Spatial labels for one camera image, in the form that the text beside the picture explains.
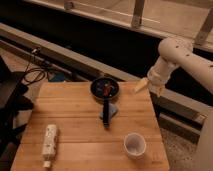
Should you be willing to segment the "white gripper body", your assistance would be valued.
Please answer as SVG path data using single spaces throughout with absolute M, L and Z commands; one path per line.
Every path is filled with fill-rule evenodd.
M 150 70 L 147 74 L 148 85 L 156 89 L 164 89 L 165 84 L 169 80 L 169 76 L 165 74 L 159 74 L 154 70 Z

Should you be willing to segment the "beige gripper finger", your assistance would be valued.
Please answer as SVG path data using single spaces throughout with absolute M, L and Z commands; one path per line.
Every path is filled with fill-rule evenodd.
M 146 78 L 142 78 L 134 88 L 134 92 L 137 93 L 143 88 L 146 88 L 148 85 L 148 80 Z
M 161 97 L 163 91 L 164 91 L 164 88 L 159 88 L 159 90 L 158 90 L 158 97 Z

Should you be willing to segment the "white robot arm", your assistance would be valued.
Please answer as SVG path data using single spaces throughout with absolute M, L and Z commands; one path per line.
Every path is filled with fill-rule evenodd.
M 138 81 L 135 92 L 153 88 L 160 97 L 171 74 L 181 68 L 213 95 L 213 61 L 195 54 L 190 41 L 180 37 L 164 38 L 158 45 L 158 53 L 157 61 Z M 213 171 L 213 109 L 203 123 L 192 171 Z

